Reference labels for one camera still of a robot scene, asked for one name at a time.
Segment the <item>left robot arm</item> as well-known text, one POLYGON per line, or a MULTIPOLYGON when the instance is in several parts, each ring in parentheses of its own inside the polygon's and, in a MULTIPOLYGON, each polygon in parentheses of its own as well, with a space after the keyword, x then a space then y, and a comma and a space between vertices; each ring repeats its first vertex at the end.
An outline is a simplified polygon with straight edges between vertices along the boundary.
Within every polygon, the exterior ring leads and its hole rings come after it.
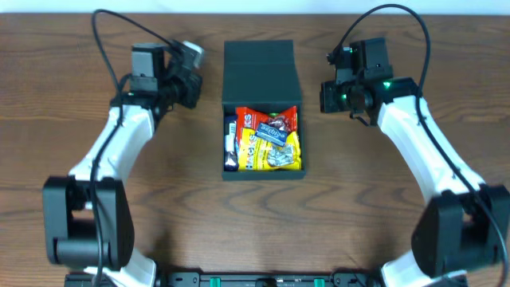
POLYGON ((84 274, 78 286, 156 286, 157 263, 135 247, 124 184, 175 104, 195 108, 204 49, 194 43, 143 43, 131 50, 131 73, 117 82, 107 123, 84 158, 42 188, 47 258, 84 274))

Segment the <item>red Hacks candy bag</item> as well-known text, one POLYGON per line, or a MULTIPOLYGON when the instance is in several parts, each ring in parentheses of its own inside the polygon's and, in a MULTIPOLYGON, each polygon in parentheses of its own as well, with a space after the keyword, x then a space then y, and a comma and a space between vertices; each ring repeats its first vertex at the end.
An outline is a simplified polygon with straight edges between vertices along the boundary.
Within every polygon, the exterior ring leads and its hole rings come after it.
POLYGON ((257 130, 259 124, 283 124, 282 129, 287 133, 296 132, 298 128, 297 107, 292 106, 281 113, 265 114, 247 107, 237 107, 237 140, 242 139, 244 128, 257 130))

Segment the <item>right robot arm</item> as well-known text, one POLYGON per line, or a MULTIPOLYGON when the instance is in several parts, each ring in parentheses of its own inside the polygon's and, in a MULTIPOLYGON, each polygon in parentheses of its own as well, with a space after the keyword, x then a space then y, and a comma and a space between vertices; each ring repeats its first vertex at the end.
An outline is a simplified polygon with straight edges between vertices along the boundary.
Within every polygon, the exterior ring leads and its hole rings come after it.
POLYGON ((508 267, 508 190, 489 186, 457 154, 418 84, 394 76, 385 41, 338 46, 327 59, 335 78, 321 85, 321 112, 348 112, 379 128, 405 160, 426 205, 410 250, 382 266, 381 284, 456 286, 471 270, 508 267))

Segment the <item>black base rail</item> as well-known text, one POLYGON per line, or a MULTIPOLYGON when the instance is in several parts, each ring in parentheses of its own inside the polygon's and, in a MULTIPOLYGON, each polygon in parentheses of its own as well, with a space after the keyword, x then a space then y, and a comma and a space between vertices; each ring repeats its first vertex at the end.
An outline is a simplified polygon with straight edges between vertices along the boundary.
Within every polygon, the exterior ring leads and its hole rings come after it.
MULTIPOLYGON (((64 287, 90 287, 92 275, 68 274, 64 287)), ((334 273, 333 275, 291 274, 200 274, 171 273, 156 279, 156 287, 375 287, 385 286, 379 277, 368 273, 334 273)), ((443 279, 433 283, 434 287, 469 286, 467 277, 443 279)))

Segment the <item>yellow Hacks candy bag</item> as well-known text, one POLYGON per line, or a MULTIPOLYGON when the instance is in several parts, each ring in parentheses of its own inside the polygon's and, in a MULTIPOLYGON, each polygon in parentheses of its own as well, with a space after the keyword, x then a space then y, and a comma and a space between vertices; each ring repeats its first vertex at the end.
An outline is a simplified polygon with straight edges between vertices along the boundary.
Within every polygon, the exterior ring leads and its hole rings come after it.
POLYGON ((302 168, 300 139, 291 132, 283 147, 255 135, 255 131, 243 128, 238 151, 240 171, 297 171, 302 168))

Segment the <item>dark green open box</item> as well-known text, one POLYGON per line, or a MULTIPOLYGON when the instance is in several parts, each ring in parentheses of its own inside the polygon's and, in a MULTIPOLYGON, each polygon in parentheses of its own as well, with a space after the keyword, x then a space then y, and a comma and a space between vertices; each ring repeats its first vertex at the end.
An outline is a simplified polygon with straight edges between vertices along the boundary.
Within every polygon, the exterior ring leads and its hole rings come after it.
POLYGON ((293 43, 279 41, 228 41, 224 45, 222 91, 223 111, 223 171, 227 181, 302 179, 304 147, 299 124, 302 104, 300 83, 296 71, 293 43), (237 107, 247 107, 265 114, 281 113, 297 107, 302 168, 297 171, 225 171, 225 117, 236 115, 237 107))

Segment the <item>dark purple cookie bar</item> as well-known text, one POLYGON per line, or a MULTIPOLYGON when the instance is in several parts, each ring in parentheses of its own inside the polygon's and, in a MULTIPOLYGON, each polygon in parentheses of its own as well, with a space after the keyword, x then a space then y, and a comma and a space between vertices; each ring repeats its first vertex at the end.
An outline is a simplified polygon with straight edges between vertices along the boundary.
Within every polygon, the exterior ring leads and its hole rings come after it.
POLYGON ((224 135, 224 170, 237 171, 237 116, 228 115, 225 117, 224 135))

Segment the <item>blue Eclipse gum pack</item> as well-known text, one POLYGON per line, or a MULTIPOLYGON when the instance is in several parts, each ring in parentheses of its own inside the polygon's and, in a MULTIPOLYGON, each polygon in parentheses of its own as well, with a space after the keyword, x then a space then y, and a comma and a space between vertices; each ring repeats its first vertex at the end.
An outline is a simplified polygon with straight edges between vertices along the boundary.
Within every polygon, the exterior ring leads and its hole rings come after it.
POLYGON ((275 144, 278 147, 283 147, 286 144, 288 133, 268 124, 260 123, 255 132, 255 136, 275 144))

